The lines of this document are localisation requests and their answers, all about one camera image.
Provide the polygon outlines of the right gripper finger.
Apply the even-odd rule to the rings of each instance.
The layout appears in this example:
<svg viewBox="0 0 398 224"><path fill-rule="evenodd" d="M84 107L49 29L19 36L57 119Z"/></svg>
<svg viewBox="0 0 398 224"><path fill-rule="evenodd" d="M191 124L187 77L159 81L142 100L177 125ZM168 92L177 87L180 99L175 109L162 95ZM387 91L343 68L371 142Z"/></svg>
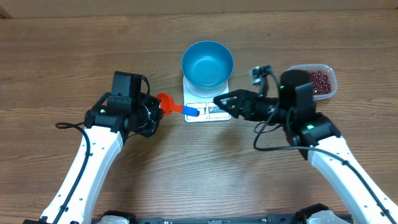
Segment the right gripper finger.
<svg viewBox="0 0 398 224"><path fill-rule="evenodd" d="M243 103L238 103L238 104L221 103L219 107L225 112L229 113L234 118L239 118L240 116L245 117L248 114L248 110L244 107Z"/></svg>
<svg viewBox="0 0 398 224"><path fill-rule="evenodd" d="M214 97L213 102L218 106L238 105L239 103L242 103L244 100L252 97L253 95L253 91L238 89Z"/></svg>

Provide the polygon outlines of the red scoop blue handle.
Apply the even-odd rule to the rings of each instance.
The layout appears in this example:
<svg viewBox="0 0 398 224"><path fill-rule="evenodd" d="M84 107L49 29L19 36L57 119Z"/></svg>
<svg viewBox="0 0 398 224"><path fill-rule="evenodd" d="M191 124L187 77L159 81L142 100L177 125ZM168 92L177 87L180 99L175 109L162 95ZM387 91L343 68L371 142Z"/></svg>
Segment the red scoop blue handle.
<svg viewBox="0 0 398 224"><path fill-rule="evenodd" d="M196 108L184 105L176 105L172 96L166 92L159 93L155 97L160 100L159 108L163 111L163 116L168 116L172 112L194 117L198 117L200 115L200 112Z"/></svg>

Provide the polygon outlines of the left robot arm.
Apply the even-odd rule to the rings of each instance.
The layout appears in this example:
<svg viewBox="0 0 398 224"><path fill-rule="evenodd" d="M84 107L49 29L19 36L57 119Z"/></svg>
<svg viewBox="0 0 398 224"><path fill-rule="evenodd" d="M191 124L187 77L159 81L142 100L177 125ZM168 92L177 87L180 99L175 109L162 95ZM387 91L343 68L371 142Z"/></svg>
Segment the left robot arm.
<svg viewBox="0 0 398 224"><path fill-rule="evenodd" d="M38 223L90 223L109 168L126 141L153 136L162 119L160 100L143 92L147 77L115 72L112 89L86 112L82 123L57 123L58 129L75 128L82 134L74 161Z"/></svg>

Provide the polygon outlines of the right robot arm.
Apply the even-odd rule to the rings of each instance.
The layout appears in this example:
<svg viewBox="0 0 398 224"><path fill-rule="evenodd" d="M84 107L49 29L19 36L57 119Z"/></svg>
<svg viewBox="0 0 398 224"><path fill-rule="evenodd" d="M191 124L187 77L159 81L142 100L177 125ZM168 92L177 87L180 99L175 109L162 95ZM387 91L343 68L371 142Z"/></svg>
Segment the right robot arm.
<svg viewBox="0 0 398 224"><path fill-rule="evenodd" d="M269 98L267 76L272 74L270 67L255 67L251 76L260 82L259 93L239 89L213 102L234 118L282 126L289 145L278 150L298 150L326 178L357 223L397 223L397 205L361 167L338 128L316 111L308 72L284 72L275 83L278 96Z"/></svg>

